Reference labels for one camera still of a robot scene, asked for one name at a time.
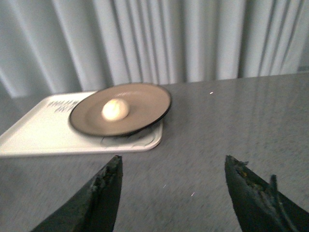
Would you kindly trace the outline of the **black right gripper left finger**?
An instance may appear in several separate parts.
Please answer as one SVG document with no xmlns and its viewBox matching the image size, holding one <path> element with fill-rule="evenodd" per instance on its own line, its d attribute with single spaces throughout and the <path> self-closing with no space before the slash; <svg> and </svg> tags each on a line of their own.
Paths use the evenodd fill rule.
<svg viewBox="0 0 309 232">
<path fill-rule="evenodd" d="M 121 156 L 114 156 L 34 232 L 112 232 L 123 177 Z"/>
</svg>

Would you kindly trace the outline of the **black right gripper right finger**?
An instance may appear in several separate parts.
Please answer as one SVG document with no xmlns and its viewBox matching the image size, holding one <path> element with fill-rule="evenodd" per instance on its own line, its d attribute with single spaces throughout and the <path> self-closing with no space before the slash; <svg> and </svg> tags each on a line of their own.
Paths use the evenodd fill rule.
<svg viewBox="0 0 309 232">
<path fill-rule="evenodd" d="M 244 232 L 307 232 L 309 214 L 278 191 L 277 177 L 266 182 L 247 163 L 225 158 L 225 178 Z"/>
</svg>

